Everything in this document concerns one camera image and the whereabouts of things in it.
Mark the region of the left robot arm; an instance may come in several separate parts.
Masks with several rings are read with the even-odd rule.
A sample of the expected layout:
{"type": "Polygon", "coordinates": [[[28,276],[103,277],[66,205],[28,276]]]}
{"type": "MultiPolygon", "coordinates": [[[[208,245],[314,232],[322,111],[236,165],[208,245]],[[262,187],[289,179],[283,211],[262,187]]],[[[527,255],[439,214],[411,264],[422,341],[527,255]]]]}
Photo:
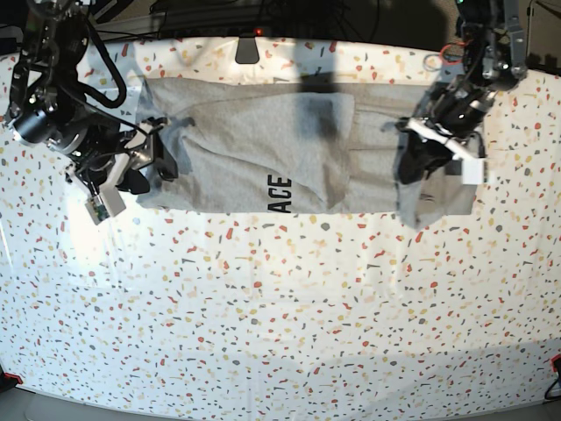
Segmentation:
{"type": "Polygon", "coordinates": [[[501,92],[527,75],[526,38],[516,1],[458,1],[463,72],[436,82],[396,127],[407,137],[396,178],[403,185],[429,178],[450,162],[464,185],[487,181],[484,118],[501,92]]]}

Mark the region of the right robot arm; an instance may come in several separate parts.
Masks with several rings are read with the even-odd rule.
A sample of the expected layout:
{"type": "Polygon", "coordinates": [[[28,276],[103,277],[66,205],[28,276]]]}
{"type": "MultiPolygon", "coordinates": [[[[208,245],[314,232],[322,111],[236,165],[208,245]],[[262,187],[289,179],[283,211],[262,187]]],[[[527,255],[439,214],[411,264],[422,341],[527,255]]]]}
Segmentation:
{"type": "Polygon", "coordinates": [[[68,157],[66,180],[98,196],[108,189],[142,195],[152,167],[166,182],[177,163],[160,139],[165,118],[136,125],[111,115],[127,87],[92,25],[87,1],[30,1],[19,59],[12,71],[6,124],[21,144],[44,144],[68,157]],[[77,66],[94,46],[117,86],[115,98],[81,82],[77,66]]]}

